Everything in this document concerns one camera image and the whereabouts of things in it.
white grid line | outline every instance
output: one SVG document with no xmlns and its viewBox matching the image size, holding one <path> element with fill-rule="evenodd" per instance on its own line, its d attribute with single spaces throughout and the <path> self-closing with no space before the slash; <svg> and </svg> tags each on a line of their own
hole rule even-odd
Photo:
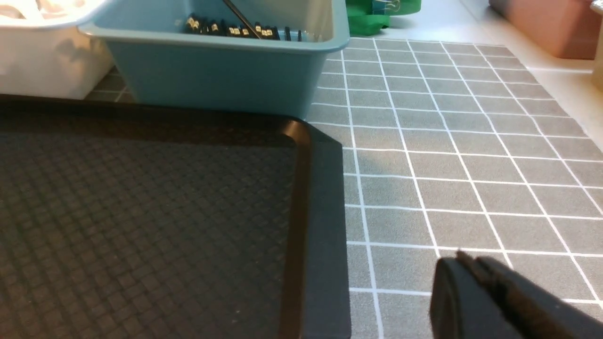
<svg viewBox="0 0 603 339">
<path fill-rule="evenodd" d="M 348 107 L 347 113 L 348 113 L 348 118 L 350 120 L 350 134 L 352 137 L 352 145 L 355 147 L 356 139 L 354 137 L 352 108 L 350 107 L 350 94 L 347 91 L 346 63 L 343 61 L 343 50 L 340 52 L 340 54 L 341 54 L 341 67 L 343 70 L 343 81 L 344 81 L 344 86 L 346 89 L 346 103 L 347 103 L 347 107 Z M 358 152 L 357 151 L 354 151 L 354 166 L 356 168 L 356 173 L 360 174 L 360 166 L 359 166 L 359 162 L 358 162 Z M 359 176 L 356 178 L 356 184 L 358 187 L 358 200 L 360 202 L 360 206 L 363 206 L 364 205 L 364 195 L 362 193 L 362 182 L 361 182 L 361 179 Z M 373 265 L 373 254 L 371 251 L 371 246 L 369 245 L 370 236 L 368 233 L 367 214 L 363 207 L 360 207 L 360 211 L 361 211 L 362 230 L 364 233 L 364 239 L 367 242 L 365 248 L 367 251 L 368 271 L 369 271 L 370 280 L 371 280 L 371 287 L 372 287 L 372 289 L 376 290 L 377 279 L 376 279 L 374 265 Z M 377 333 L 379 334 L 379 338 L 381 339 L 384 337 L 384 330 L 383 330 L 383 321 L 381 319 L 381 308 L 380 308 L 380 304 L 379 304 L 379 295 L 377 294 L 377 292 L 373 292 L 373 306 L 374 306 L 375 318 L 376 318 L 376 322 L 377 322 Z"/>
<path fill-rule="evenodd" d="M 356 174 L 356 173 L 344 173 L 344 176 L 349 177 L 365 177 L 365 178 L 395 178 L 395 179 L 413 179 L 412 176 L 400 176 L 397 174 Z M 497 185 L 514 185 L 514 186 L 542 186 L 542 187 L 567 187 L 567 188 L 580 188 L 585 187 L 589 189 L 603 189 L 601 186 L 580 186 L 580 185 L 565 185 L 560 183 L 525 183 L 525 182 L 501 182 L 492 180 L 468 180 L 468 179 L 454 179 L 454 178 L 438 178 L 438 177 L 416 177 L 417 180 L 431 180 L 440 182 L 475 182 L 475 183 L 490 183 Z"/>
<path fill-rule="evenodd" d="M 327 89 L 327 90 L 346 90 L 339 87 L 324 87 L 317 86 L 318 89 Z M 419 95 L 429 95 L 427 92 L 413 92 L 410 90 L 381 90 L 381 89 L 355 89 L 350 88 L 347 89 L 350 92 L 378 92 L 378 93 L 407 93 L 407 94 L 419 94 Z M 456 93 L 432 93 L 432 95 L 447 95 L 449 97 L 473 97 L 471 94 L 456 94 Z M 478 98 L 494 98 L 494 99 L 513 99 L 511 96 L 508 97 L 500 97 L 495 95 L 475 95 Z M 517 98 L 518 100 L 534 100 L 534 101 L 555 101 L 553 98 Z"/>
<path fill-rule="evenodd" d="M 377 43 L 375 42 L 375 40 L 373 40 L 373 46 L 374 46 L 374 50 L 377 54 L 377 59 L 381 60 L 381 55 L 379 53 L 379 48 L 377 47 Z M 387 83 L 387 79 L 385 78 L 385 71 L 383 69 L 383 65 L 380 63 L 379 67 L 381 69 L 381 75 L 383 75 L 383 81 L 385 83 L 385 88 L 387 90 L 390 89 L 389 84 Z M 394 109 L 394 100 L 391 97 L 391 93 L 388 92 L 388 99 L 390 101 L 390 105 L 391 108 Z M 395 112 L 392 112 L 394 114 L 394 119 L 396 120 L 396 126 L 398 128 L 398 134 L 400 135 L 400 141 L 402 141 L 402 147 L 407 150 L 408 147 L 406 146 L 406 139 L 404 138 L 404 133 L 402 133 L 402 128 L 400 126 L 400 121 L 398 119 L 398 116 Z M 406 162 L 408 163 L 408 168 L 411 172 L 412 175 L 412 180 L 413 180 L 413 185 L 415 187 L 415 190 L 417 191 L 417 198 L 419 201 L 419 205 L 421 206 L 422 209 L 425 208 L 425 202 L 423 201 L 423 195 L 421 194 L 421 190 L 418 187 L 418 181 L 414 172 L 414 167 L 412 165 L 412 161 L 411 161 L 411 157 L 410 154 L 408 152 L 406 152 Z M 431 222 L 429 221 L 429 216 L 427 215 L 427 211 L 423 211 L 423 218 L 425 218 L 425 224 L 427 225 L 427 231 L 429 232 L 429 237 L 431 239 L 431 243 L 433 243 L 434 245 L 434 251 L 435 251 L 435 256 L 437 258 L 440 258 L 440 251 L 437 249 L 437 241 L 435 239 L 435 234 L 434 234 L 434 230 L 431 227 Z"/>
<path fill-rule="evenodd" d="M 348 245 L 351 246 L 366 246 L 367 243 L 363 241 L 347 241 Z M 433 250 L 437 248 L 442 251 L 457 251 L 461 250 L 464 252 L 484 252 L 484 253 L 503 253 L 501 249 L 480 249 L 474 247 L 454 247 L 454 246 L 431 246 L 431 245 L 415 245 L 415 244 L 395 244 L 389 242 L 371 242 L 369 245 L 373 247 L 394 247 L 397 249 L 417 249 L 417 250 Z M 519 255 L 548 255 L 548 256 L 570 256 L 568 252 L 552 252 L 552 251 L 530 251 L 530 250 L 510 250 L 505 249 L 505 252 Z M 574 256 L 583 258 L 603 258 L 603 253 L 571 253 Z"/>
<path fill-rule="evenodd" d="M 455 67 L 455 64 L 453 62 L 452 65 L 442 65 L 439 63 L 419 63 L 417 61 L 417 63 L 411 63 L 411 62 L 380 62 L 380 61 L 368 61 L 368 60 L 333 60 L 333 59 L 327 59 L 327 61 L 345 61 L 345 62 L 363 62 L 363 63 L 381 63 L 381 64 L 390 64 L 390 65 L 421 65 L 421 66 L 440 66 L 440 67 Z M 477 69 L 490 69 L 490 67 L 485 67 L 485 66 L 466 66 L 466 65 L 462 65 L 459 67 L 463 67 L 463 68 L 477 68 Z M 500 69 L 501 71 L 525 71 L 525 68 L 501 68 L 501 67 L 497 67 L 495 69 Z"/>
<path fill-rule="evenodd" d="M 346 127 L 349 128 L 348 124 L 336 124 L 333 122 L 320 122 L 320 121 L 308 121 L 308 124 L 313 125 L 329 125 L 329 126 L 337 126 L 337 127 Z M 390 126 L 370 126 L 370 125 L 354 125 L 356 128 L 372 128 L 375 130 L 397 130 L 397 127 Z M 412 127 L 401 127 L 404 131 L 433 131 L 433 132 L 446 132 L 451 131 L 452 133 L 473 133 L 473 134 L 497 134 L 493 131 L 469 131 L 469 130 L 445 130 L 442 128 L 412 128 Z M 538 136 L 541 137 L 540 134 L 529 134 L 529 133 L 498 133 L 499 135 L 514 135 L 514 136 Z M 565 139 L 589 139 L 587 136 L 572 136 L 572 135 L 548 135 L 549 138 L 565 138 Z"/>
<path fill-rule="evenodd" d="M 360 47 L 347 47 L 346 49 L 357 49 L 360 51 L 374 51 L 374 49 L 371 48 L 360 48 Z M 383 48 L 379 48 L 380 51 L 382 52 L 406 52 L 406 53 L 410 53 L 410 51 L 404 50 L 404 49 L 383 49 Z M 417 51 L 416 53 L 424 53 L 424 54 L 439 54 L 439 55 L 446 55 L 445 52 L 428 52 L 428 51 Z M 450 53 L 452 55 L 467 55 L 467 56 L 472 56 L 472 57 L 480 57 L 481 55 L 479 54 L 471 54 L 471 53 Z M 510 57 L 508 55 L 488 55 L 489 57 L 497 57 L 497 58 L 506 58 L 506 59 L 516 59 L 516 57 Z"/>
<path fill-rule="evenodd" d="M 312 105 L 319 105 L 319 106 L 332 106 L 332 107 L 342 107 L 342 108 L 347 108 L 348 106 L 346 105 L 339 105 L 339 104 L 329 104 L 329 103 L 312 103 Z M 386 107 L 386 106 L 356 106 L 356 105 L 350 105 L 349 107 L 353 108 L 353 109 L 391 109 L 391 107 Z M 409 110 L 409 111 L 415 111 L 415 112 L 436 112 L 435 110 L 432 109 L 409 109 L 409 108 L 404 108 L 404 107 L 395 107 L 394 109 L 396 110 Z M 465 112 L 465 111 L 458 111 L 458 110 L 440 110 L 442 113 L 465 113 L 465 114 L 484 114 L 484 112 Z M 485 114 L 489 114 L 489 115 L 518 115 L 518 116 L 526 116 L 524 113 L 485 113 Z M 558 115 L 535 115 L 532 114 L 532 116 L 542 116 L 544 118 L 561 118 L 561 119 L 573 119 L 570 116 L 558 116 Z"/>
<path fill-rule="evenodd" d="M 340 60 L 330 60 L 333 62 L 340 62 Z M 322 72 L 322 74 L 329 74 L 329 75 L 342 75 L 341 73 L 338 72 Z M 374 74 L 354 74 L 354 73 L 348 73 L 347 75 L 354 75 L 356 77 L 373 77 L 373 78 L 381 78 L 380 75 L 374 75 Z M 388 78 L 407 78 L 407 79 L 422 79 L 421 77 L 411 77 L 409 75 L 386 75 L 386 77 Z M 462 81 L 461 79 L 451 79 L 451 78 L 434 78 L 434 77 L 425 77 L 425 79 L 427 80 L 449 80 L 449 81 Z M 496 83 L 499 84 L 500 81 L 496 81 L 496 80 L 468 80 L 471 81 L 472 83 Z M 524 82 L 518 82 L 518 81 L 506 81 L 508 84 L 526 84 L 526 85 L 538 85 L 537 83 L 524 83 Z"/>
<path fill-rule="evenodd" d="M 346 204 L 346 207 L 360 208 L 357 204 Z M 577 215 L 554 215 L 554 214 L 527 214 L 527 213 L 510 213 L 510 212 L 481 212 L 481 211 L 462 211 L 457 209 L 441 209 L 441 208 L 414 208 L 404 206 L 384 206 L 384 205 L 363 205 L 364 209 L 398 209 L 402 211 L 426 211 L 426 212 L 445 212 L 457 214 L 478 214 L 478 215 L 504 215 L 508 217 L 530 217 L 530 218 L 555 218 L 555 219 L 572 219 L 572 220 L 603 220 L 603 217 L 581 217 Z"/>
<path fill-rule="evenodd" d="M 90 91 L 91 93 L 110 93 L 110 94 L 119 94 L 121 92 L 123 92 L 124 90 L 108 90 L 108 89 L 94 89 L 92 91 Z"/>
<path fill-rule="evenodd" d="M 365 148 L 365 147 L 345 147 L 344 150 L 359 150 L 359 151 L 382 151 L 382 152 L 408 152 L 408 153 L 417 153 L 417 154 L 444 154 L 444 155 L 456 155 L 456 153 L 452 152 L 439 152 L 439 151 L 411 151 L 411 150 L 399 150 L 397 148 Z M 555 160 L 561 161 L 561 159 L 556 157 L 530 157 L 530 156 L 509 156 L 502 154 L 482 154 L 482 153 L 461 153 L 462 156 L 480 156 L 480 157 L 503 157 L 509 159 L 532 159 L 532 160 Z M 564 159 L 565 161 L 571 162 L 592 162 L 592 163 L 603 163 L 603 160 L 589 160 L 589 159 Z"/>
<path fill-rule="evenodd" d="M 481 46 L 481 47 L 499 47 L 499 48 L 506 48 L 506 46 L 504 45 L 488 45 L 485 43 L 472 43 L 472 42 L 450 42 L 450 41 L 442 41 L 442 40 L 430 40 L 430 41 L 425 41 L 425 40 L 413 40 L 413 39 L 394 39 L 394 38 L 387 38 L 387 37 L 353 37 L 353 40 L 377 40 L 377 41 L 390 41 L 390 42 L 403 42 L 403 41 L 408 41 L 410 42 L 416 42 L 416 43 L 424 43 L 424 44 L 431 44 L 431 45 L 438 45 L 438 44 L 448 44 L 448 45 L 462 45 L 462 46 L 475 46 L 476 48 Z M 482 55 L 488 56 L 488 57 L 500 57 L 501 55 L 498 54 L 484 54 L 483 52 L 481 52 Z"/>
<path fill-rule="evenodd" d="M 421 297 L 431 297 L 431 292 L 424 291 L 409 291 L 409 290 L 386 290 L 386 289 L 372 289 L 372 288 L 362 288 L 362 287 L 350 287 L 350 292 L 354 293 L 379 293 L 379 294 L 401 294 L 404 296 L 421 296 Z M 603 302 L 597 300 L 588 300 L 588 299 L 561 299 L 562 301 L 572 304 L 572 303 L 581 303 L 581 304 L 594 304 L 601 305 Z"/>
<path fill-rule="evenodd" d="M 503 86 L 505 86 L 505 88 L 509 91 L 509 93 L 513 96 L 513 98 L 515 99 L 515 102 L 522 108 L 522 110 L 529 116 L 528 111 L 525 109 L 525 107 L 522 106 L 522 104 L 519 102 L 519 100 L 514 96 L 514 94 L 509 90 L 509 87 L 507 86 L 507 84 L 504 83 L 504 81 L 502 81 L 501 77 L 498 75 L 498 73 L 496 72 L 495 68 L 492 67 L 492 64 L 486 60 L 486 62 L 490 65 L 490 68 L 492 69 L 492 71 L 496 74 L 497 78 L 500 80 L 500 82 L 503 84 Z M 456 70 L 459 75 L 461 76 L 461 79 L 463 79 L 463 75 L 461 74 L 461 72 L 457 69 Z M 471 90 L 471 88 L 469 88 L 469 86 L 465 83 L 466 88 L 468 88 L 469 92 L 471 94 L 473 94 L 473 91 Z M 475 103 L 478 105 L 479 110 L 480 111 L 484 111 L 483 108 L 481 107 L 481 105 L 479 104 L 479 101 L 477 100 L 476 97 L 473 97 L 473 100 L 475 101 Z M 494 127 L 494 124 L 492 123 L 492 120 L 490 119 L 490 117 L 487 114 L 484 114 L 484 116 L 486 117 L 486 119 L 488 119 L 492 130 L 496 131 L 496 128 Z M 536 120 L 534 118 L 531 118 L 534 125 L 536 126 L 536 129 L 538 130 L 538 132 L 545 138 L 545 140 L 547 141 L 547 143 L 549 144 L 549 146 L 553 149 L 553 151 L 555 152 L 555 154 L 557 155 L 557 157 L 559 159 L 561 159 L 561 156 L 559 155 L 559 153 L 557 152 L 557 150 L 553 147 L 553 145 L 551 144 L 551 142 L 548 140 L 548 138 L 544 135 L 544 133 L 542 133 L 542 131 L 540 130 L 540 126 L 538 126 L 538 124 L 536 123 Z M 505 145 L 505 143 L 503 142 L 502 138 L 497 135 L 497 138 L 501 144 L 501 146 L 505 149 L 505 152 L 510 156 L 511 153 L 509 152 L 509 150 L 507 149 L 507 146 Z M 565 165 L 565 167 L 567 168 L 567 170 L 571 173 L 571 175 L 573 176 L 573 178 L 576 180 L 577 183 L 579 183 L 580 185 L 582 185 L 582 183 L 578 180 L 578 178 L 576 177 L 576 175 L 574 175 L 574 173 L 572 172 L 572 170 L 569 168 L 569 166 L 567 165 L 567 163 L 561 159 L 562 163 Z M 525 183 L 528 183 L 528 181 L 526 180 L 525 176 L 523 175 L 521 169 L 519 168 L 519 166 L 517 165 L 516 161 L 514 159 L 511 159 L 511 162 L 513 163 L 513 165 L 515 166 L 515 169 L 517 170 L 517 172 L 519 173 L 520 177 L 522 178 L 522 180 Z M 569 246 L 567 245 L 567 243 L 565 242 L 565 240 L 563 239 L 563 237 L 561 236 L 561 233 L 559 232 L 559 230 L 557 229 L 557 227 L 555 226 L 555 224 L 553 223 L 553 221 L 551 220 L 551 218 L 547 215 L 546 209 L 544 208 L 544 206 L 542 206 L 542 204 L 540 203 L 540 200 L 538 199 L 538 197 L 536 196 L 536 193 L 534 192 L 534 190 L 528 185 L 527 186 L 528 190 L 530 191 L 530 194 L 532 195 L 532 197 L 534 198 L 534 200 L 536 201 L 538 207 L 540 208 L 540 210 L 543 212 L 543 214 L 545 214 L 547 221 L 549 222 L 549 224 L 551 225 L 552 230 L 555 232 L 555 234 L 557 235 L 557 238 L 560 240 L 561 244 L 563 245 L 563 247 L 565 248 L 566 252 L 568 252 L 570 259 L 572 260 L 572 262 L 574 263 L 576 269 L 578 269 L 578 272 L 580 273 L 580 275 L 582 276 L 582 279 L 584 280 L 584 283 L 588 286 L 592 296 L 595 298 L 595 300 L 600 301 L 599 296 L 597 295 L 595 289 L 593 288 L 593 285 L 590 283 L 588 277 L 586 276 L 586 274 L 584 273 L 584 271 L 582 270 L 582 267 L 580 267 L 578 261 L 576 260 L 576 258 L 574 257 L 574 255 L 572 254 Z M 603 211 L 601 211 L 601 208 L 595 203 L 594 199 L 590 196 L 590 194 L 588 193 L 588 191 L 583 188 L 583 191 L 588 195 L 588 197 L 591 199 L 592 203 L 595 204 L 595 206 L 598 208 L 599 212 L 603 215 Z"/>
<path fill-rule="evenodd" d="M 418 64 L 417 56 L 415 55 L 414 51 L 412 50 L 411 44 L 408 42 L 406 44 L 408 45 L 408 47 L 411 51 L 412 57 L 414 58 L 415 62 L 417 62 L 417 64 Z M 418 67 L 419 73 L 421 73 L 421 76 L 424 77 L 425 75 L 423 74 L 423 70 L 421 69 L 421 66 L 417 66 L 417 67 Z M 438 105 L 438 102 L 435 100 L 435 97 L 434 97 L 433 92 L 431 91 L 431 88 L 429 87 L 429 83 L 425 79 L 423 79 L 423 82 L 425 83 L 425 86 L 427 87 L 427 90 L 429 91 L 429 96 L 431 97 L 431 101 L 433 102 L 435 109 L 438 111 L 438 114 L 440 115 L 442 123 L 444 124 L 444 128 L 446 129 L 446 131 L 448 133 L 448 138 L 450 139 L 450 142 L 452 143 L 452 146 L 454 147 L 456 156 L 458 157 L 458 160 L 461 162 L 461 166 L 463 167 L 463 170 L 465 171 L 465 175 L 469 179 L 469 184 L 471 185 L 471 188 L 473 189 L 473 192 L 475 193 L 475 196 L 478 199 L 479 206 L 481 207 L 482 211 L 484 211 L 484 213 L 486 213 L 488 211 L 486 210 L 484 201 L 482 200 L 482 197 L 478 191 L 477 186 L 475 186 L 475 182 L 473 182 L 471 173 L 469 173 L 469 169 L 467 168 L 467 165 L 465 165 L 465 161 L 463 160 L 463 157 L 461 156 L 461 152 L 459 151 L 458 147 L 456 146 L 456 142 L 455 142 L 454 138 L 452 137 L 452 133 L 450 132 L 450 129 L 448 128 L 446 119 L 444 118 L 444 115 L 442 114 L 442 112 L 440 112 L 440 107 Z M 505 246 L 502 243 L 502 239 L 500 238 L 498 231 L 496 230 L 496 227 L 494 226 L 494 223 L 492 222 L 492 219 L 490 218 L 490 216 L 488 214 L 485 214 L 485 216 L 488 221 L 488 225 L 490 226 L 490 229 L 492 230 L 492 233 L 494 234 L 494 237 L 496 238 L 496 242 L 498 242 L 498 246 L 502 250 L 502 255 L 505 257 L 505 260 L 507 261 L 507 264 L 509 265 L 509 267 L 513 268 L 511 259 L 509 258 L 509 256 L 507 255 L 507 252 L 505 251 Z"/>
<path fill-rule="evenodd" d="M 115 99 L 115 102 L 118 103 L 119 100 L 121 99 L 121 97 L 125 94 L 125 90 L 127 87 L 124 87 L 123 90 L 121 90 L 121 92 L 119 93 L 119 95 L 117 96 L 117 98 Z"/>
</svg>

plastic bin rim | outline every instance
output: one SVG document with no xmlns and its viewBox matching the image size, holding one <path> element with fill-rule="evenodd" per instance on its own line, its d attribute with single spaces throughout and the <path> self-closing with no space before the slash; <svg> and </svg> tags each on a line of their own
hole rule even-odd
<svg viewBox="0 0 603 339">
<path fill-rule="evenodd" d="M 0 19 L 0 30 L 48 31 L 82 25 L 94 19 L 97 13 L 115 1 L 98 0 L 96 4 L 78 10 L 76 14 L 43 21 L 32 22 L 25 19 Z"/>
<path fill-rule="evenodd" d="M 202 48 L 247 49 L 262 51 L 291 51 L 295 53 L 313 54 L 316 52 L 335 52 L 347 46 L 350 41 L 350 29 L 346 13 L 345 0 L 331 0 L 333 13 L 333 38 L 323 42 L 286 42 L 257 39 L 232 39 L 222 36 L 200 36 L 181 33 L 161 33 L 133 30 L 115 30 L 101 28 L 94 21 L 79 25 L 80 33 L 89 37 L 107 41 L 122 41 L 130 43 L 157 43 L 169 45 L 194 46 Z"/>
</svg>

black tray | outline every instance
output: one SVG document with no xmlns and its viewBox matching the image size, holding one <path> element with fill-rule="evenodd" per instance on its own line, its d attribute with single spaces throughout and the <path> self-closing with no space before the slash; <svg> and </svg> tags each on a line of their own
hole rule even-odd
<svg viewBox="0 0 603 339">
<path fill-rule="evenodd" d="M 0 95 L 0 338 L 349 338 L 341 145 Z"/>
</svg>

textured tray surface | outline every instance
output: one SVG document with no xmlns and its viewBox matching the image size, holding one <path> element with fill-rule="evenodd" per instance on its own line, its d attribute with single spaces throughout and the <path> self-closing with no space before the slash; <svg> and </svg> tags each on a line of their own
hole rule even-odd
<svg viewBox="0 0 603 339">
<path fill-rule="evenodd" d="M 0 337 L 277 336 L 292 139 L 40 119 L 2 121 Z"/>
</svg>

green bag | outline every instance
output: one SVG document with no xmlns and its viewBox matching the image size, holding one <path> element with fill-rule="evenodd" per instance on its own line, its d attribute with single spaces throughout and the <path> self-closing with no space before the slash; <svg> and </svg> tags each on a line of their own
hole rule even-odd
<svg viewBox="0 0 603 339">
<path fill-rule="evenodd" d="M 421 10 L 421 0 L 346 0 L 347 20 L 353 36 L 373 36 L 390 26 L 390 16 Z"/>
</svg>

